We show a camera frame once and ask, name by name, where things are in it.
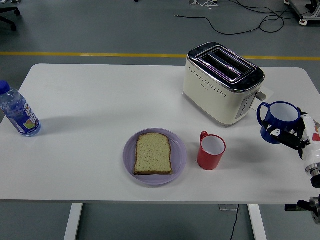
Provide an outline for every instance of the mug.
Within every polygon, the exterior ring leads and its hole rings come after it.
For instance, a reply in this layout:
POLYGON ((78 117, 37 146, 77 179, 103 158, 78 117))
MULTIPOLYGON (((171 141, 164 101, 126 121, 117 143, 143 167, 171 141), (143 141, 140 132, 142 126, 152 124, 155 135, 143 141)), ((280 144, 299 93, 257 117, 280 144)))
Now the mug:
MULTIPOLYGON (((261 107, 265 106, 268 108, 268 111, 265 116, 265 121, 268 122, 269 125, 280 129, 282 131, 290 132, 293 130, 299 121, 300 111, 294 105, 285 101, 276 101, 272 104, 268 104, 263 102, 260 104, 258 109, 256 110, 256 117, 258 119, 259 124, 262 126, 261 119, 261 107)), ((277 140, 275 140, 267 130, 262 127, 260 130, 262 138, 271 144, 279 144, 277 140)))
POLYGON ((196 161, 204 170, 213 170, 218 166, 225 151, 226 143, 221 137, 203 131, 196 161))

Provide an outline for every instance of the yellow floor line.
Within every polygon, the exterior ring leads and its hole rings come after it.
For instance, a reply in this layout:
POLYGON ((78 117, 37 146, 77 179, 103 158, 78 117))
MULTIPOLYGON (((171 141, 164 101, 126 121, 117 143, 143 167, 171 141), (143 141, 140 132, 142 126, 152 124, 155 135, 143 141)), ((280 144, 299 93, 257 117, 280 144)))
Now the yellow floor line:
MULTIPOLYGON (((177 58, 185 59, 186 54, 150 53, 90 53, 90 52, 9 52, 0 51, 0 56, 52 56, 52 57, 122 57, 122 58, 177 58)), ((320 57, 304 56, 242 56, 250 60, 320 61, 320 57)))

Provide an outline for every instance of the bread crust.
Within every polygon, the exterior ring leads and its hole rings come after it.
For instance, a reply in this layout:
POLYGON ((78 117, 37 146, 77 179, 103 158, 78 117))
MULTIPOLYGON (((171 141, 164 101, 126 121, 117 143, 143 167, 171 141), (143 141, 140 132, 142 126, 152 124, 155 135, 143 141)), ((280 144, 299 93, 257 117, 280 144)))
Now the bread crust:
MULTIPOLYGON (((148 132, 148 133, 141 134, 138 137, 137 146, 138 146, 138 142, 139 142, 139 140, 141 139, 142 136, 148 135, 148 134, 154 134, 154 133, 156 133, 156 132, 148 132)), ((135 148, 135 163, 134 163, 134 169, 133 169, 133 174, 134 175, 172 175, 173 174, 173 169, 172 169, 172 164, 171 164, 171 145, 169 143, 169 138, 166 135, 162 134, 162 133, 156 133, 156 134, 162 135, 162 136, 164 136, 166 138, 167 144, 169 146, 169 164, 170 164, 171 171, 157 171, 157 170, 154 170, 154 171, 150 171, 150 170, 139 171, 139 170, 136 170, 137 161, 138 161, 138 148, 136 147, 135 148)))

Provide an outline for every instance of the chair leg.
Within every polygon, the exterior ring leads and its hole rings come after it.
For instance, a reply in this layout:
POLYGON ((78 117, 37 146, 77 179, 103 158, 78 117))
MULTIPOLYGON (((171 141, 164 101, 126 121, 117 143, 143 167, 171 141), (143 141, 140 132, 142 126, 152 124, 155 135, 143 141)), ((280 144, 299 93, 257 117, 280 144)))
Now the chair leg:
MULTIPOLYGON (((20 15, 20 11, 18 9, 18 7, 14 6, 14 7, 6 7, 6 8, 0 8, 0 14, 1 13, 6 13, 6 12, 10 12, 10 11, 14 11, 14 14, 19 16, 20 15)), ((17 27, 15 25, 15 23, 13 21, 10 21, 8 19, 6 19, 5 17, 0 16, 0 21, 10 24, 11 25, 11 30, 12 31, 16 31, 17 27)))
POLYGON ((10 11, 14 11, 14 10, 18 10, 19 11, 17 6, 0 8, 0 14, 6 13, 6 12, 10 12, 10 11))

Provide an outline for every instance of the toaster lever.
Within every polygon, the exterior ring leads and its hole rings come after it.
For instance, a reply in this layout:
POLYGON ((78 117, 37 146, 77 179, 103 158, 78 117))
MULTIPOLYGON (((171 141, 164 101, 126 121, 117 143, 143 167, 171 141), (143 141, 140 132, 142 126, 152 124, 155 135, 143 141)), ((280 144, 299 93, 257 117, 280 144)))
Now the toaster lever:
POLYGON ((256 97, 257 99, 259 99, 260 101, 263 101, 263 100, 265 100, 265 99, 267 98, 267 96, 266 96, 262 91, 258 92, 258 93, 255 95, 255 97, 256 97))

